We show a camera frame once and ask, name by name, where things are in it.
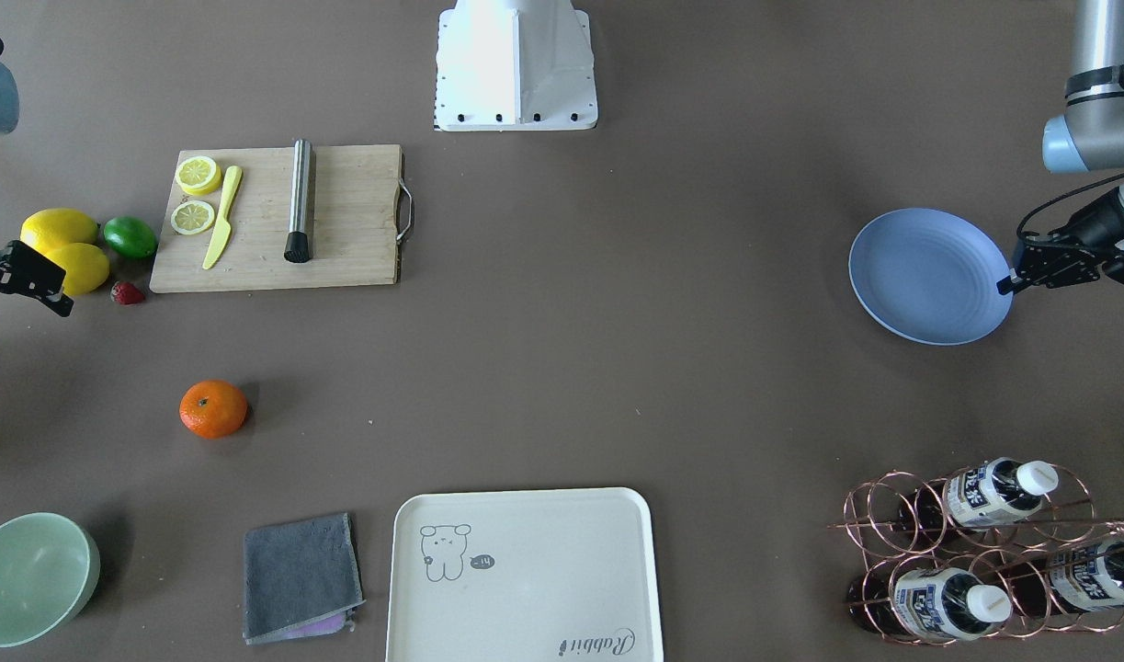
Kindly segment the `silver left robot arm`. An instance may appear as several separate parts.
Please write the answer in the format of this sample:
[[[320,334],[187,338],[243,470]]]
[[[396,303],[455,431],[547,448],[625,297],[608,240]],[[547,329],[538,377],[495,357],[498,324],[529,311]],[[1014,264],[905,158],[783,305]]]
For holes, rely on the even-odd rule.
[[[1102,276],[1124,285],[1124,1],[1080,1],[1075,8],[1073,63],[1064,112],[1043,132],[1043,163],[1052,173],[1109,172],[1104,193],[1058,229],[1016,227],[1003,296],[1057,289]]]

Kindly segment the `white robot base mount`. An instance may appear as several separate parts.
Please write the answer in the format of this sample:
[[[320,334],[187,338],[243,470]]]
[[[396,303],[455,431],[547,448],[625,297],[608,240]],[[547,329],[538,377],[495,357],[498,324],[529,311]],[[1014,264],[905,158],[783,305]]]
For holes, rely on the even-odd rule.
[[[437,26],[436,130],[598,124],[590,17],[570,1],[457,1]]]

